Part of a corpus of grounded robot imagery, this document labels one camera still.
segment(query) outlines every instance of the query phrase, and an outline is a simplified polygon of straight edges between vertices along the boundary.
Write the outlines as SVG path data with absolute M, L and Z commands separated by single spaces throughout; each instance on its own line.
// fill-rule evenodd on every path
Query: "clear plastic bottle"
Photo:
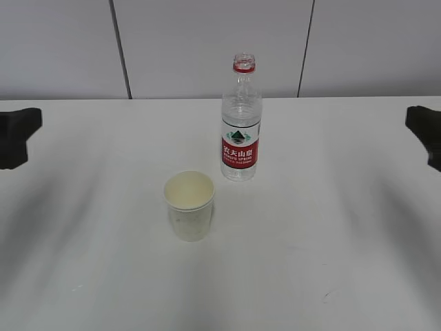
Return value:
M 252 54 L 234 57 L 236 85 L 222 98 L 222 173 L 232 181 L 246 181 L 256 173 L 262 96 L 252 86 L 256 62 Z

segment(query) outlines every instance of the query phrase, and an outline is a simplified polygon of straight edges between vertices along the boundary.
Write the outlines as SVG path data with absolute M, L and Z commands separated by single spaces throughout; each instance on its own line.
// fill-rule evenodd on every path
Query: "mountain logo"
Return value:
M 246 132 L 242 134 L 239 130 L 237 130 L 236 132 L 228 132 L 227 138 L 233 141 L 236 145 L 241 145 L 251 139 L 251 137 Z

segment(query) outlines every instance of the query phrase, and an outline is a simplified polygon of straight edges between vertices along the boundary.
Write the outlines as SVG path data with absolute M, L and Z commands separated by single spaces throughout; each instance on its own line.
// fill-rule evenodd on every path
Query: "wall seam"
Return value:
M 125 89 L 127 90 L 127 97 L 128 99 L 133 99 L 132 90 L 130 89 L 129 75 L 127 73 L 127 67 L 125 65 L 123 45 L 121 43 L 121 36 L 119 33 L 118 20 L 116 19 L 116 11 L 113 0 L 109 0 L 109 6 L 110 6 L 110 12 L 112 13 L 113 28 L 115 31 L 116 43 L 118 45 L 119 60 L 121 62 L 121 67 L 123 69 L 124 83 L 125 83 Z
M 303 53 L 302 70 L 300 71 L 300 80 L 298 81 L 297 97 L 300 96 L 300 89 L 302 87 L 303 71 L 305 70 L 306 55 L 308 53 L 309 36 L 311 34 L 312 17 L 314 15 L 315 6 L 316 6 L 316 0 L 312 0 L 311 16 L 309 18 L 308 32 L 306 36 L 305 52 Z

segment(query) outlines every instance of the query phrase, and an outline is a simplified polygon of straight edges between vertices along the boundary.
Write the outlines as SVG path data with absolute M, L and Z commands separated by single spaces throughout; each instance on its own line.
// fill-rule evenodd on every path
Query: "bottle label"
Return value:
M 235 169 L 246 169 L 257 162 L 260 122 L 241 128 L 222 121 L 222 162 Z

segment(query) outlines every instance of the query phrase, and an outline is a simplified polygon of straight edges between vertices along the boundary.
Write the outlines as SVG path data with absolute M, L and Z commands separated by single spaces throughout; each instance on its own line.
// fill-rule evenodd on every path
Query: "white paper cup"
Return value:
M 184 171 L 170 178 L 164 187 L 169 218 L 176 235 L 185 241 L 201 240 L 209 231 L 214 184 L 197 171 Z

